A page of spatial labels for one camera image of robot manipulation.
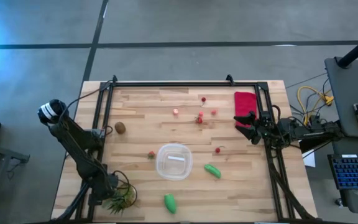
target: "red towel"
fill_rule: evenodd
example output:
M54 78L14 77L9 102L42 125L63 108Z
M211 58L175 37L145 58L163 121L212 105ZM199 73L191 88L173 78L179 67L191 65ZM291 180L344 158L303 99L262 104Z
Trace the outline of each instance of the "red towel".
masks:
M234 108L236 110L236 116L245 116L250 111L254 111L258 117L256 112L256 95L253 93L235 92ZM239 122L236 122L236 125L245 127L245 125Z

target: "cucumber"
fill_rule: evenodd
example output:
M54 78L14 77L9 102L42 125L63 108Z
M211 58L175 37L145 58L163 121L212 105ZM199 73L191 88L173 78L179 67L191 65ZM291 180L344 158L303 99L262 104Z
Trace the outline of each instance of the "cucumber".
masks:
M204 169L210 173L212 173L215 177L221 178L221 171L219 171L215 166L212 166L211 164L206 164L204 166Z
M166 194L164 196L165 206L167 207L168 211L172 214L177 212L177 204L175 203L175 199L173 198L172 194Z

